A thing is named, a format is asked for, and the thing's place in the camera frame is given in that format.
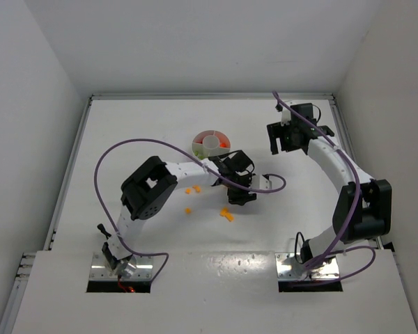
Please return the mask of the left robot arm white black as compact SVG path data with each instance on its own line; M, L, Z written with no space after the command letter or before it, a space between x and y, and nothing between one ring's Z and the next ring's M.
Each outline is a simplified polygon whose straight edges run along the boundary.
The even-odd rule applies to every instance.
M128 277L131 262L136 257L157 257L163 253L136 252L126 237L141 232L144 223L155 217L171 195L192 186L224 186L228 204L243 206L255 201L268 181L254 173L254 163L242 151L208 157L201 161L173 163L151 156L121 184L121 212L117 219L104 209L114 232L105 235L102 254L107 268L118 277Z

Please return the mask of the lime legos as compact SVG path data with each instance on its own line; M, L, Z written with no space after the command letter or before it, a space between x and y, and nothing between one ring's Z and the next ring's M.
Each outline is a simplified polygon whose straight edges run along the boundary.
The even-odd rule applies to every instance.
M205 159L205 156L202 151L193 150L193 154L197 159L200 159L200 160Z

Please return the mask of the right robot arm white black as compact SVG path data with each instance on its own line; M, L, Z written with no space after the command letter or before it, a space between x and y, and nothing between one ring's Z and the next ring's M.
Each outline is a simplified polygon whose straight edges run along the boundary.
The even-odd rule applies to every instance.
M303 151L339 194L331 227L302 244L300 260L308 269L357 241L388 234L392 225L391 184L363 171L341 148L334 132L319 125L314 108L310 103L278 104L281 120L267 126L272 154Z

